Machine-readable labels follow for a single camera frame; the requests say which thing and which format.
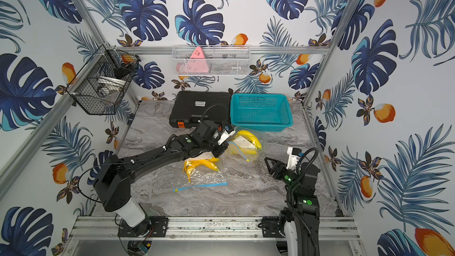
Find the clear zip-top bag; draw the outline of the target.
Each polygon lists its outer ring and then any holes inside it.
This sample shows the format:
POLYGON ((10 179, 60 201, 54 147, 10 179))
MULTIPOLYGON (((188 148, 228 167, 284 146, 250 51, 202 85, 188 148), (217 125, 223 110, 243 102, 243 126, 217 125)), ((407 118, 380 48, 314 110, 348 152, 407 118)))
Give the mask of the clear zip-top bag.
POLYGON ((227 151, 246 162, 256 162, 263 152, 263 143, 252 130, 240 128, 228 141, 227 151))

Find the yellow banana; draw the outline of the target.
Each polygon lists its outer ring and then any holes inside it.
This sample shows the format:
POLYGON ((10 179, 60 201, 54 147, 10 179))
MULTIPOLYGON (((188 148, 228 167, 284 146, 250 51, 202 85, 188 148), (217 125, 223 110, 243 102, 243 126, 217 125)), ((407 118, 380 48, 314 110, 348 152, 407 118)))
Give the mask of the yellow banana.
POLYGON ((247 130, 238 131, 232 142, 243 154, 257 155, 263 148, 259 139, 247 130))

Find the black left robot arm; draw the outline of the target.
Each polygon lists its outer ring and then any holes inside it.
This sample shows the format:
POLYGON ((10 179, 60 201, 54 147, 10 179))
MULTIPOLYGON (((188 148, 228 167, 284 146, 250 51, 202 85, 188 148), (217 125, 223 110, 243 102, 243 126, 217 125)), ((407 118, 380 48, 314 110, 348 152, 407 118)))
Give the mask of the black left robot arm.
POLYGON ((98 166, 93 188, 106 212, 117 211, 129 202, 130 185, 138 179, 166 165, 206 152, 219 157, 228 148, 227 140, 234 133, 235 129, 229 123, 219 128, 215 122, 204 120, 190 133, 172 135, 159 148, 124 158, 112 155, 98 166))

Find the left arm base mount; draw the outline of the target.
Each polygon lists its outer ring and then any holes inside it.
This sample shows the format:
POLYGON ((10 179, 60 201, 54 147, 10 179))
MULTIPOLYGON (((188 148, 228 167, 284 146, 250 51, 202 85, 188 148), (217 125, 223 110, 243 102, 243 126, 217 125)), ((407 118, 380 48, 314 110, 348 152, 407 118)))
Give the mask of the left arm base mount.
POLYGON ((164 216, 147 216, 135 227, 129 226, 121 220, 118 237, 123 238, 163 238, 166 236, 169 219, 164 216))

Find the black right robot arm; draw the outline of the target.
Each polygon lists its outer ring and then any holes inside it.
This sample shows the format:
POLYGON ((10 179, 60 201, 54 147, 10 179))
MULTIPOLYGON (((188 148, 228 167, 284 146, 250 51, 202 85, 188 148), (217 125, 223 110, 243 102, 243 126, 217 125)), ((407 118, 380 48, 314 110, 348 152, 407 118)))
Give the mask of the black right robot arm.
POLYGON ((285 184, 286 199, 277 226, 285 237, 290 256, 318 256, 320 208, 315 186, 320 169, 301 156, 295 169, 279 160, 265 158, 269 174, 285 184))

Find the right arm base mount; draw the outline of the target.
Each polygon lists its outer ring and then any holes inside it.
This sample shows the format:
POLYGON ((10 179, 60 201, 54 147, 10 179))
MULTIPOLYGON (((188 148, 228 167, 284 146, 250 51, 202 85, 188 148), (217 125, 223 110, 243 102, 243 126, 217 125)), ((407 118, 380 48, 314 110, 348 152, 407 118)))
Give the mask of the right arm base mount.
POLYGON ((276 217, 263 217, 258 224, 264 238, 286 238, 297 241, 311 239, 314 235, 310 221, 304 215, 280 215, 276 217))

